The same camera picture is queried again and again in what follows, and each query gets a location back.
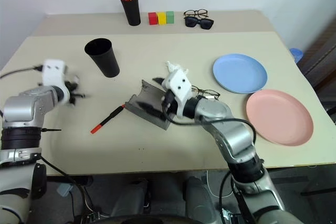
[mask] red block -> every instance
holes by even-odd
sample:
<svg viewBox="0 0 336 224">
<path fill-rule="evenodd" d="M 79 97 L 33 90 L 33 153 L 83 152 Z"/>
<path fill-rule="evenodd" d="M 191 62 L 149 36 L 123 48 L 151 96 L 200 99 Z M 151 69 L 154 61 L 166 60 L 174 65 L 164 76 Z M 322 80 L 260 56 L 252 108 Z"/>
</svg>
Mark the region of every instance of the red block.
<svg viewBox="0 0 336 224">
<path fill-rule="evenodd" d="M 149 24 L 150 25 L 157 25 L 157 15 L 156 13 L 148 13 L 148 19 L 149 19 Z"/>
</svg>

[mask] tabletop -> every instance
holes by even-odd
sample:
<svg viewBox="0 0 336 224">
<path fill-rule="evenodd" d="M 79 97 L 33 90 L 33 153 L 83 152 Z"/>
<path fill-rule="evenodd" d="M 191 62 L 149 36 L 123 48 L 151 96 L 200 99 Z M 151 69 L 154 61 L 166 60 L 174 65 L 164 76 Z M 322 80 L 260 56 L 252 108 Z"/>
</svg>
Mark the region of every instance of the tabletop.
<svg viewBox="0 0 336 224">
<path fill-rule="evenodd" d="M 294 96 L 313 119 L 313 136 L 301 146 L 276 145 L 258 135 L 256 149 L 265 160 L 265 166 L 334 163 L 336 127 L 268 20 L 257 11 L 217 12 L 216 15 L 218 26 L 214 24 L 209 31 L 197 27 L 184 31 L 185 27 L 180 27 L 183 26 L 181 20 L 173 25 L 152 27 L 146 23 L 144 14 L 142 24 L 134 27 L 135 32 L 120 14 L 110 15 L 115 29 L 103 24 L 111 22 L 107 14 L 102 15 L 105 21 L 98 14 L 77 15 L 83 25 L 92 26 L 97 21 L 86 30 L 78 28 L 80 21 L 76 15 L 68 18 L 56 15 L 43 21 L 16 51 L 3 73 L 43 63 L 45 59 L 61 59 L 68 66 L 69 77 L 77 75 L 80 78 L 78 92 L 87 95 L 85 99 L 78 99 L 75 106 L 58 106 L 46 115 L 44 127 L 62 131 L 43 133 L 44 158 L 69 174 L 226 168 L 214 139 L 202 127 L 170 125 L 165 131 L 123 110 L 96 134 L 92 135 L 90 130 L 133 94 L 139 94 L 142 79 L 156 85 L 152 78 L 165 77 L 167 60 L 188 68 L 187 76 L 193 85 L 218 91 L 220 100 L 229 105 L 233 115 L 246 119 L 245 107 L 250 95 L 225 90 L 212 74 L 214 61 L 234 52 L 257 59 L 268 74 L 264 89 L 281 90 Z M 245 16 L 244 22 L 249 23 L 247 31 L 240 24 L 242 16 Z M 86 43 L 99 37 L 112 41 L 120 67 L 120 74 L 115 78 L 104 77 L 84 52 Z M 33 88 L 38 82 L 41 82 L 41 74 L 34 71 L 3 79 L 0 83 L 1 108 L 6 98 Z M 51 168 L 47 173 L 57 174 Z"/>
</svg>

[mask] pink plate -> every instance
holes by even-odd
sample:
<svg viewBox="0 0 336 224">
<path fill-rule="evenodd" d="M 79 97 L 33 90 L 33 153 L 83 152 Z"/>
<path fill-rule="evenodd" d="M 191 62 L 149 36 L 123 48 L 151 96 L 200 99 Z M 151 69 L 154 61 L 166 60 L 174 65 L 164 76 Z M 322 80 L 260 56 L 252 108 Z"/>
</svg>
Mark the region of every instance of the pink plate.
<svg viewBox="0 0 336 224">
<path fill-rule="evenodd" d="M 260 90 L 247 101 L 249 121 L 273 143 L 297 146 L 313 134 L 313 120 L 301 102 L 278 90 Z"/>
</svg>

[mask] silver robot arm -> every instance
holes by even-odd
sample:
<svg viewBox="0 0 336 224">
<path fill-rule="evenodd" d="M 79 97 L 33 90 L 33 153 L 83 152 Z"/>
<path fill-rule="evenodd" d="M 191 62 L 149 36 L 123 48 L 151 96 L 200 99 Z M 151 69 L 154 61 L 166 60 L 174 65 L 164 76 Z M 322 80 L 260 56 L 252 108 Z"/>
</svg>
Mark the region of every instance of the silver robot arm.
<svg viewBox="0 0 336 224">
<path fill-rule="evenodd" d="M 0 150 L 0 224 L 25 223 L 30 201 L 46 191 L 46 167 L 36 163 L 41 157 L 39 142 L 45 114 L 58 103 L 69 101 L 65 71 L 63 61 L 47 60 L 43 86 L 5 102 Z"/>
<path fill-rule="evenodd" d="M 226 104 L 193 98 L 191 84 L 181 69 L 171 72 L 163 80 L 162 87 L 167 91 L 163 108 L 171 108 L 179 117 L 186 116 L 196 122 L 233 118 Z M 283 202 L 256 153 L 253 137 L 242 122 L 210 123 L 203 125 L 203 128 L 213 136 L 228 164 L 236 187 L 235 196 L 247 223 L 302 224 L 285 211 Z"/>
</svg>

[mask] yellow block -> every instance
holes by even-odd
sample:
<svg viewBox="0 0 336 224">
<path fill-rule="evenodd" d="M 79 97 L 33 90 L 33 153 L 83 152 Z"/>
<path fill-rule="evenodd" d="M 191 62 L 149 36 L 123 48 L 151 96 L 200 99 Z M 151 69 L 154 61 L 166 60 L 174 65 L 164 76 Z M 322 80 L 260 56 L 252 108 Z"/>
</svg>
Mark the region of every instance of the yellow block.
<svg viewBox="0 0 336 224">
<path fill-rule="evenodd" d="M 159 25 L 165 25 L 166 22 L 166 13 L 156 13 L 158 16 L 158 23 Z"/>
</svg>

